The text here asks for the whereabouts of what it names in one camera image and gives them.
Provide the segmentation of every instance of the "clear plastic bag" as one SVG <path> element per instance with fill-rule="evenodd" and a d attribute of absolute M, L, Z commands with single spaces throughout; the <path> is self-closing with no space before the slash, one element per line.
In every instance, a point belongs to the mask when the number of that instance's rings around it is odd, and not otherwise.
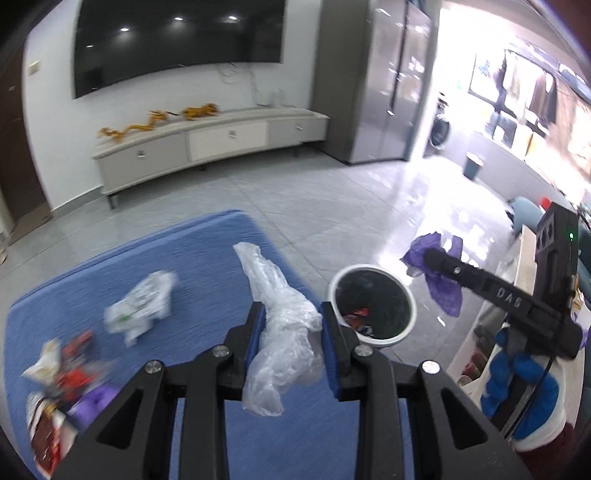
<path fill-rule="evenodd" d="M 287 284 L 283 273 L 261 255 L 257 245 L 234 245 L 251 285 L 254 301 L 267 311 L 259 351 L 242 390 L 246 410 L 263 416 L 283 413 L 281 395 L 296 383 L 320 379 L 323 369 L 322 315 L 303 294 Z"/>

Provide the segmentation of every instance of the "screw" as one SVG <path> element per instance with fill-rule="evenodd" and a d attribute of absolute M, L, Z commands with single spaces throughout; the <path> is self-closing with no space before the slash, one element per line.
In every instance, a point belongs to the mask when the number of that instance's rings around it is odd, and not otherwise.
<path fill-rule="evenodd" d="M 358 345 L 355 347 L 355 353 L 359 356 L 370 356 L 374 352 L 374 349 L 369 345 Z"/>
<path fill-rule="evenodd" d="M 144 370 L 146 370 L 150 375 L 157 374 L 162 370 L 162 364 L 158 362 L 158 360 L 150 360 L 144 366 Z"/>
<path fill-rule="evenodd" d="M 435 375 L 440 370 L 439 364 L 433 360 L 427 360 L 426 362 L 423 362 L 422 368 L 425 373 L 431 375 Z"/>
<path fill-rule="evenodd" d="M 226 345 L 216 345 L 212 348 L 213 356 L 223 358 L 230 355 L 230 349 Z"/>

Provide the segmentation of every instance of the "purple cloth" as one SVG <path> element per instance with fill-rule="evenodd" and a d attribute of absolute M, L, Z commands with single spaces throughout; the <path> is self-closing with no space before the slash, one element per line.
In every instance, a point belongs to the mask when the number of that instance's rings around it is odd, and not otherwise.
<path fill-rule="evenodd" d="M 410 245 L 410 249 L 404 254 L 402 261 L 407 266 L 414 267 L 425 274 L 425 280 L 427 281 L 431 298 L 435 300 L 445 313 L 452 317 L 459 317 L 460 309 L 462 308 L 462 287 L 452 279 L 434 272 L 425 266 L 423 256 L 425 250 L 429 248 L 445 251 L 441 246 L 440 233 L 428 233 L 427 235 L 414 239 Z M 461 258 L 462 248 L 462 239 L 454 235 L 452 246 L 447 253 L 452 257 Z"/>
<path fill-rule="evenodd" d="M 69 413 L 78 420 L 83 428 L 87 428 L 117 396 L 117 393 L 119 393 L 117 388 L 102 384 L 82 395 L 82 398 L 76 402 Z"/>

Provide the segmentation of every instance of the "refrigerator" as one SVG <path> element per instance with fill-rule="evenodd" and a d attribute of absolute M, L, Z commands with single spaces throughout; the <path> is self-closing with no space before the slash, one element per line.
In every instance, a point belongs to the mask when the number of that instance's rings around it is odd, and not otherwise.
<path fill-rule="evenodd" d="M 312 110 L 330 117 L 318 148 L 362 163 L 408 159 L 431 21 L 406 0 L 324 0 Z"/>

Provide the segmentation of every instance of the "white plastic bag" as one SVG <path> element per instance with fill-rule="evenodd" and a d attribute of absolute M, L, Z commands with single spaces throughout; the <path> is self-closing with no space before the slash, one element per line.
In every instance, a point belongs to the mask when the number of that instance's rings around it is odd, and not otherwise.
<path fill-rule="evenodd" d="M 284 411 L 281 395 L 294 383 L 320 379 L 322 315 L 287 284 L 279 267 L 263 257 L 257 245 L 241 242 L 234 250 L 250 282 L 252 298 L 267 311 L 259 351 L 246 374 L 242 406 L 259 415 L 279 416 Z"/>
<path fill-rule="evenodd" d="M 170 292 L 178 282 L 176 273 L 159 270 L 138 283 L 123 300 L 105 310 L 109 333 L 125 332 L 127 347 L 152 328 L 154 319 L 170 315 Z"/>
<path fill-rule="evenodd" d="M 54 377 L 61 366 L 60 341 L 57 338 L 43 344 L 41 355 L 35 365 L 31 365 L 23 373 L 22 377 L 33 380 L 44 387 L 53 385 Z"/>

